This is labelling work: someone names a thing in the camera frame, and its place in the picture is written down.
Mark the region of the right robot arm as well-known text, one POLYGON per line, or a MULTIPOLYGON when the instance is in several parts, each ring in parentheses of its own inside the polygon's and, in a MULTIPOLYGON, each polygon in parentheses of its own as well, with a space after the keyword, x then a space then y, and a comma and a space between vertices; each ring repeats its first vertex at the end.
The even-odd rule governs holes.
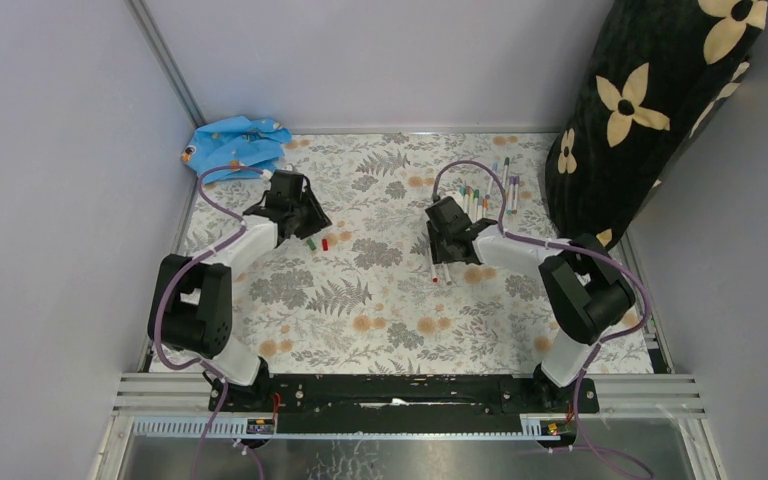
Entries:
POLYGON ((425 213, 436 264, 498 267, 542 282, 560 331, 535 369, 542 378, 533 396, 543 410, 561 410, 599 338, 635 305, 618 263, 592 235, 572 241, 515 235, 494 220, 470 220, 451 197, 437 199, 425 213))

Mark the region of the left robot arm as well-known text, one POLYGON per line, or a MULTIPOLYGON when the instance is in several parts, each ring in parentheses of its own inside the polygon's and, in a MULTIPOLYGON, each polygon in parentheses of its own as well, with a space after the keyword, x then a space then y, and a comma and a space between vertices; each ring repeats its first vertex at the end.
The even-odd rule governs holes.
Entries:
POLYGON ((306 240, 330 227, 310 180, 288 170, 258 170, 268 187, 241 213, 230 234, 192 256, 170 254, 160 264, 147 326, 159 361, 172 371, 200 365, 233 384, 232 398, 248 411, 269 401, 265 361, 233 336, 233 283, 260 257, 292 237, 306 240))

